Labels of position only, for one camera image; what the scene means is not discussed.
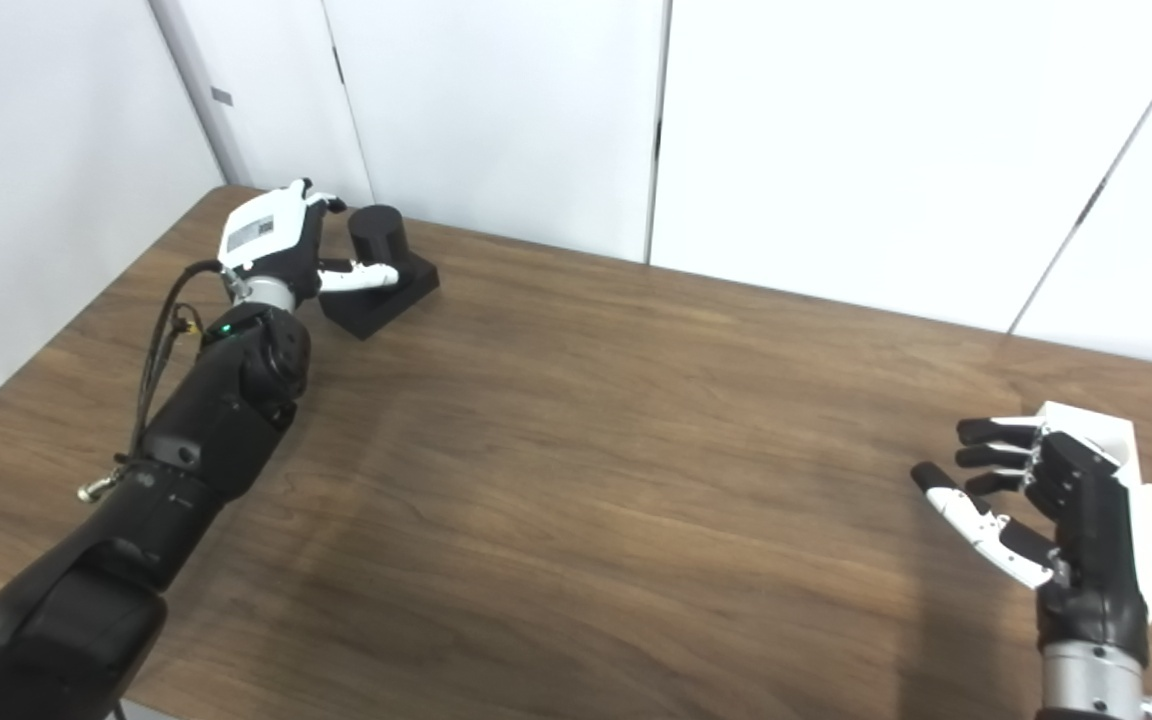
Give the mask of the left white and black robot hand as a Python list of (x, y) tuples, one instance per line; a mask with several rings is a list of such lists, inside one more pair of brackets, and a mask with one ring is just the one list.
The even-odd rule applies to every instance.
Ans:
[(346, 209), (338, 196), (312, 191), (311, 179), (294, 179), (230, 211), (218, 263), (233, 304), (294, 313), (320, 293), (396, 287), (401, 274), (392, 265), (321, 259), (324, 219)]

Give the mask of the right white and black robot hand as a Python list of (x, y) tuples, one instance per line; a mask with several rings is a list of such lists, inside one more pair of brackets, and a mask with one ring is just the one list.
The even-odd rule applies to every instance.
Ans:
[(1036, 592), (1038, 646), (1085, 642), (1151, 661), (1152, 484), (1134, 430), (1068, 414), (958, 420), (957, 483), (910, 471), (924, 500), (986, 559)]

